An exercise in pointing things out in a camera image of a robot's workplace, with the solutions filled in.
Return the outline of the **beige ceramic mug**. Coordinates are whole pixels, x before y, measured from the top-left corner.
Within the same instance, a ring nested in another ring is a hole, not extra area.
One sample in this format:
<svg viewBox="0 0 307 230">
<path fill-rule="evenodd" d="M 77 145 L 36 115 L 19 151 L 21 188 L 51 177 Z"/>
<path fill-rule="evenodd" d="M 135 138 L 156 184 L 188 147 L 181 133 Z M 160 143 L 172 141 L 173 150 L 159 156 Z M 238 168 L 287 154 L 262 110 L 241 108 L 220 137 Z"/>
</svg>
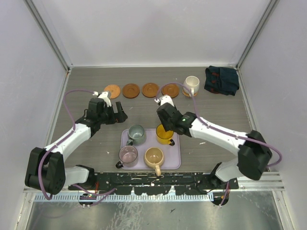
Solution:
<svg viewBox="0 0 307 230">
<path fill-rule="evenodd" d="M 163 151 L 157 147 L 151 147 L 145 152 L 143 159 L 145 164 L 155 171 L 156 176 L 160 177 L 161 167 L 165 162 Z"/>
</svg>

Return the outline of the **woven rattan coaster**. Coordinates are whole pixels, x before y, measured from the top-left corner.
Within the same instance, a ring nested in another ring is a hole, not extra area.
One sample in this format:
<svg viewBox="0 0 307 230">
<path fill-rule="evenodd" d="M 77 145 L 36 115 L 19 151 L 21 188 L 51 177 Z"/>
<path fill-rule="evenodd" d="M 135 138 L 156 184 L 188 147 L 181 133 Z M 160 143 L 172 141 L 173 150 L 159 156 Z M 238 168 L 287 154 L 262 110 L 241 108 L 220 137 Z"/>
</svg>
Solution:
<svg viewBox="0 0 307 230">
<path fill-rule="evenodd" d="M 182 93 L 186 96 L 186 97 L 191 97 L 187 92 L 184 91 L 184 89 L 182 90 Z"/>
<path fill-rule="evenodd" d="M 111 93 L 110 98 L 111 99 L 115 99 L 117 97 L 119 97 L 120 93 L 121 93 L 121 89 L 118 85 L 115 84 L 110 84 L 108 86 L 106 86 L 104 88 L 104 91 L 108 91 Z"/>
</svg>

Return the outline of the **aluminium frame rail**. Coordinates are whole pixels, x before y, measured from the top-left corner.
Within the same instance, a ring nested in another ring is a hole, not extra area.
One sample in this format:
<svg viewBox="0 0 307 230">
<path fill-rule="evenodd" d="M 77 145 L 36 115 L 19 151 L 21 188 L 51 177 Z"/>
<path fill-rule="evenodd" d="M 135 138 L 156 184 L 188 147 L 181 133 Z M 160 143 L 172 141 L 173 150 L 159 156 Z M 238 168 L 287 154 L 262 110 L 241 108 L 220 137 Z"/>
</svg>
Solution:
<svg viewBox="0 0 307 230">
<path fill-rule="evenodd" d="M 281 177 L 277 172 L 265 172 L 262 177 L 257 180 L 251 180 L 247 177 L 238 177 L 231 179 L 229 182 L 231 190 L 241 189 L 247 191 L 270 191 L 270 190 L 284 190 Z"/>
</svg>

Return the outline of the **dark blue folded cloth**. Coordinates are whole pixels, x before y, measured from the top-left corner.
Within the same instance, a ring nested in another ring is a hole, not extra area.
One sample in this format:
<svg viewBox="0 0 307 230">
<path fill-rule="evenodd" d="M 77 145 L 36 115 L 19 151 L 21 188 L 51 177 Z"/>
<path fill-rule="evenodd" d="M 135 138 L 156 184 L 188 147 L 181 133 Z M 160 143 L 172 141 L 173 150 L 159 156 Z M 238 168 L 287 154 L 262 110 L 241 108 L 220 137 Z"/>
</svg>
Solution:
<svg viewBox="0 0 307 230">
<path fill-rule="evenodd" d="M 239 90 L 239 78 L 235 69 L 209 66 L 205 75 L 204 89 L 211 93 L 235 96 Z"/>
</svg>

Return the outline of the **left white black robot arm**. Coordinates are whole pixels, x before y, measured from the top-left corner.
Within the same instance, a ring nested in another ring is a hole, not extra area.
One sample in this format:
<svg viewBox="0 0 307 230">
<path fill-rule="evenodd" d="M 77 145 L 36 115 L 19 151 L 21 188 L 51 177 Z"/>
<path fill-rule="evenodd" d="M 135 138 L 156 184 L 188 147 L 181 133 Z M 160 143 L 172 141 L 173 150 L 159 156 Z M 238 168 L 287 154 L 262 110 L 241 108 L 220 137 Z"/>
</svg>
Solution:
<svg viewBox="0 0 307 230">
<path fill-rule="evenodd" d="M 88 109 L 75 121 L 73 127 L 60 139 L 44 148 L 35 147 L 30 152 L 25 185 L 58 194 L 63 187 L 78 184 L 85 190 L 94 188 L 96 176 L 94 169 L 84 165 L 65 167 L 66 159 L 85 141 L 89 140 L 101 127 L 123 123 L 128 117 L 120 102 L 117 111 L 101 98 L 92 98 Z"/>
</svg>

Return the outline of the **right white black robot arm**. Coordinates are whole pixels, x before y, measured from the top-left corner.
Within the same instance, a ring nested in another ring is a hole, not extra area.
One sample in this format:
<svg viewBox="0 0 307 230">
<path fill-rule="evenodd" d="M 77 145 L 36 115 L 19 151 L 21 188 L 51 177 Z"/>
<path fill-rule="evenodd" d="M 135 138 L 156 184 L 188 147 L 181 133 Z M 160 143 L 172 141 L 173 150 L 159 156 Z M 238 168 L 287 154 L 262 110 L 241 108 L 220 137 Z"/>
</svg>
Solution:
<svg viewBox="0 0 307 230">
<path fill-rule="evenodd" d="M 229 162 L 218 163 L 209 176 L 209 183 L 217 189 L 228 181 L 245 176 L 257 181 L 261 178 L 272 152 L 258 131 L 236 132 L 198 118 L 195 113 L 181 114 L 170 103 L 159 104 L 158 117 L 166 131 L 199 138 L 220 146 L 236 156 Z"/>
</svg>

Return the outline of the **brown wooden coaster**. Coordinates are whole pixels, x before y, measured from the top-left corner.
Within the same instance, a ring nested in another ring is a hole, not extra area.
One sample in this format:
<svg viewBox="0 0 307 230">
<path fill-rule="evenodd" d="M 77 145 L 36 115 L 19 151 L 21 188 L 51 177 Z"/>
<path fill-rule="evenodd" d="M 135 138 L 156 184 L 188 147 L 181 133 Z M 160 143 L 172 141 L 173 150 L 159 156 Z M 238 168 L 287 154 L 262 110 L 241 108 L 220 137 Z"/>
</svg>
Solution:
<svg viewBox="0 0 307 230">
<path fill-rule="evenodd" d="M 145 97 L 153 98 L 157 95 L 158 90 L 159 90 L 159 86 L 155 83 L 150 82 L 150 83 L 146 83 L 143 85 L 142 94 Z"/>
<path fill-rule="evenodd" d="M 136 98 L 139 95 L 139 93 L 140 93 L 140 88 L 137 84 L 134 83 L 126 84 L 122 88 L 123 96 L 129 99 Z"/>
<path fill-rule="evenodd" d="M 169 83 L 162 87 L 162 95 L 168 95 L 171 98 L 175 98 L 178 94 L 179 87 L 176 83 Z"/>
</svg>

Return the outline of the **pink ceramic mug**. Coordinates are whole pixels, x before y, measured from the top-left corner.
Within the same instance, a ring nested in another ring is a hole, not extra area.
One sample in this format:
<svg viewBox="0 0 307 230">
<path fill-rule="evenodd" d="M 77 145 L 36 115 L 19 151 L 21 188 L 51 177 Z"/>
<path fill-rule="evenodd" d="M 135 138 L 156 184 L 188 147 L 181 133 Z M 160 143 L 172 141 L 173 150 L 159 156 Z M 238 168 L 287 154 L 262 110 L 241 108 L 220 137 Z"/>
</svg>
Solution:
<svg viewBox="0 0 307 230">
<path fill-rule="evenodd" d="M 138 163 L 138 151 L 134 146 L 124 146 L 118 153 L 119 161 L 116 163 L 116 168 L 134 167 Z"/>
</svg>

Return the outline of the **yellow glass cup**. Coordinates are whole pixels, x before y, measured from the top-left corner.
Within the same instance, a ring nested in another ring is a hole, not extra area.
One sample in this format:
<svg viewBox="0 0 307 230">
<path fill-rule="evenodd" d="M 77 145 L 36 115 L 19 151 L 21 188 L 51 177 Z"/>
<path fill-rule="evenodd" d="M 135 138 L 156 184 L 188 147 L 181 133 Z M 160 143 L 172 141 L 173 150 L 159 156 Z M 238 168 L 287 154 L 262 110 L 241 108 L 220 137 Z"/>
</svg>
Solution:
<svg viewBox="0 0 307 230">
<path fill-rule="evenodd" d="M 160 144 L 174 146 L 173 135 L 174 131 L 165 131 L 162 124 L 156 128 L 156 138 Z"/>
</svg>

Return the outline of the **white speckled ceramic mug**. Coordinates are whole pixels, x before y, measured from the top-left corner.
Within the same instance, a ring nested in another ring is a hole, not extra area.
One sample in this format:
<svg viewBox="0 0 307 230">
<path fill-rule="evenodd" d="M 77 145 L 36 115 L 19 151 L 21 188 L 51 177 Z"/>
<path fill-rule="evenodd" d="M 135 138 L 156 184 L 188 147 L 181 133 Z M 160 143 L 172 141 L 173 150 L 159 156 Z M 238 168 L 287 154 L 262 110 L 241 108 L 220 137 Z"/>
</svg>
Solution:
<svg viewBox="0 0 307 230">
<path fill-rule="evenodd" d="M 183 85 L 184 85 L 183 89 L 185 92 L 189 94 L 189 91 L 191 91 L 192 94 L 194 95 L 194 93 L 199 91 L 200 80 L 196 76 L 188 76 L 186 77 Z"/>
</svg>

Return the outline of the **lavender plastic tray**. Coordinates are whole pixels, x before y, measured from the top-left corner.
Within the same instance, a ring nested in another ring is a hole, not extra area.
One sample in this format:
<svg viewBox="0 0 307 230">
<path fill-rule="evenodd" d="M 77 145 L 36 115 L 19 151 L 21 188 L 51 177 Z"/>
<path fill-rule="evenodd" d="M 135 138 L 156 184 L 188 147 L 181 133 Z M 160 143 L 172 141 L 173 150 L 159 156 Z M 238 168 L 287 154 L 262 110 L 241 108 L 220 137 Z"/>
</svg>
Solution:
<svg viewBox="0 0 307 230">
<path fill-rule="evenodd" d="M 175 142 L 174 146 L 163 145 L 157 141 L 155 129 L 145 129 L 146 141 L 142 145 L 135 146 L 138 151 L 138 163 L 133 167 L 123 166 L 124 170 L 149 170 L 150 168 L 145 164 L 143 158 L 145 152 L 151 147 L 157 147 L 162 150 L 165 156 L 165 162 L 162 165 L 164 170 L 175 170 L 181 165 L 180 143 L 179 135 L 175 133 L 172 139 Z"/>
</svg>

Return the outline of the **grey ceramic mug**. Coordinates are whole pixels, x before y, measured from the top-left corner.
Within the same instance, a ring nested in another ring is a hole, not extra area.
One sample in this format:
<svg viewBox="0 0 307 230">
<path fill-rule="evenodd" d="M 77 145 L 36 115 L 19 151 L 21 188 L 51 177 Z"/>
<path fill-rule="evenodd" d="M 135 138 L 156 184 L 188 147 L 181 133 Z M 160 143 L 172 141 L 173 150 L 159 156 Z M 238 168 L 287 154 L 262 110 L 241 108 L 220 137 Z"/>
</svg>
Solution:
<svg viewBox="0 0 307 230">
<path fill-rule="evenodd" d="M 141 125 L 133 125 L 128 129 L 126 146 L 141 145 L 146 141 L 146 131 Z"/>
</svg>

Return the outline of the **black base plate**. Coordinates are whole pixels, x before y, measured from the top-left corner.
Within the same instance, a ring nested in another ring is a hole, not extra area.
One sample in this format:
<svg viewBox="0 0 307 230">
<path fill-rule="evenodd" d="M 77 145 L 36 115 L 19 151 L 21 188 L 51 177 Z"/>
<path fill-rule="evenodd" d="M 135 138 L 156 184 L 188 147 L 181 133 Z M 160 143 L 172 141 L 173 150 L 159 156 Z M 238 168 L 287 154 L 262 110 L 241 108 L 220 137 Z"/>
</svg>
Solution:
<svg viewBox="0 0 307 230">
<path fill-rule="evenodd" d="M 94 175 L 92 186 L 82 185 L 86 190 L 98 190 L 99 193 L 116 188 L 117 195 L 140 196 L 163 194 L 173 188 L 177 196 L 205 195 L 207 191 L 226 189 L 226 184 L 213 185 L 210 175 L 204 172 L 165 172 L 157 177 L 153 172 L 103 172 Z"/>
</svg>

